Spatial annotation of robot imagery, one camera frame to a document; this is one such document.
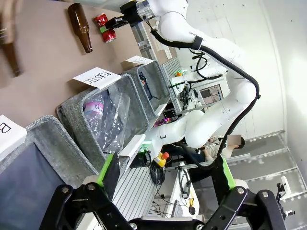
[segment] clear plastic bottle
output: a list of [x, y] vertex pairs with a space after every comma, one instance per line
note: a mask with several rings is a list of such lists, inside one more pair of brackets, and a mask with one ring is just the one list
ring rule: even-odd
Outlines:
[[100, 137], [104, 98], [97, 94], [85, 104], [84, 115], [96, 139]]

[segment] gray felt bin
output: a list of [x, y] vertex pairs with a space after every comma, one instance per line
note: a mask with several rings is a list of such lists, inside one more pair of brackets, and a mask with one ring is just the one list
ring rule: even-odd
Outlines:
[[[104, 90], [97, 88], [90, 88], [68, 99], [57, 108], [57, 113], [61, 122], [72, 135], [90, 163], [98, 171], [102, 169], [106, 160], [106, 155], [102, 152], [86, 121], [83, 112], [83, 104], [87, 99], [103, 91]], [[130, 108], [125, 130], [125, 147], [135, 135], [144, 134], [148, 130], [149, 121], [130, 75], [123, 74], [120, 80], [109, 86], [108, 91], [110, 94], [125, 93], [130, 97]], [[128, 157], [120, 156], [120, 168], [124, 169], [128, 161]]]
[[[140, 80], [139, 75], [141, 73], [146, 78], [149, 91], [153, 96], [153, 98], [150, 100], [146, 94], [143, 83]], [[148, 120], [152, 121], [153, 119], [156, 119], [158, 116], [155, 114], [155, 111], [160, 105], [168, 103], [170, 98], [166, 82], [167, 77], [162, 72], [159, 64], [154, 61], [147, 65], [134, 67], [128, 71], [125, 71], [124, 74], [129, 74], [133, 78], [139, 92], [140, 99], [145, 108]]]
[[0, 173], [34, 143], [63, 182], [74, 188], [80, 187], [87, 176], [98, 174], [55, 117], [44, 116], [26, 130], [25, 143], [1, 161]]

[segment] black hair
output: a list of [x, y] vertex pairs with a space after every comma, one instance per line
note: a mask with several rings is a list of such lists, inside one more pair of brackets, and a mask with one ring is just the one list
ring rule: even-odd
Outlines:
[[238, 148], [236, 148], [236, 149], [241, 149], [241, 148], [243, 148], [244, 146], [245, 146], [245, 140], [244, 140], [244, 138], [243, 137], [241, 137], [241, 144], [240, 145], [238, 145], [239, 147]]

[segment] white wall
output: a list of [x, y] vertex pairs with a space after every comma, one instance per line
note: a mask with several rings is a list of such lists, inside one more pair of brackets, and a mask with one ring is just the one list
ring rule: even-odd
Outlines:
[[287, 101], [288, 146], [307, 180], [307, 1], [264, 0], [278, 47]]
[[[261, 99], [240, 122], [234, 134], [253, 138], [284, 129], [280, 74], [271, 33], [258, 0], [189, 0], [187, 21], [212, 37], [225, 37], [246, 52], [249, 73], [260, 85]], [[180, 50], [181, 65], [193, 56]], [[219, 130], [225, 133], [227, 126]]]

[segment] bottle label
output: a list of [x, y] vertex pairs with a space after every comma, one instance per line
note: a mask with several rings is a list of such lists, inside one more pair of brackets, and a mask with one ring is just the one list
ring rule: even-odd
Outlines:
[[91, 111], [94, 111], [98, 113], [99, 115], [102, 115], [104, 111], [104, 105], [99, 102], [89, 102], [85, 105], [84, 113], [86, 114]]

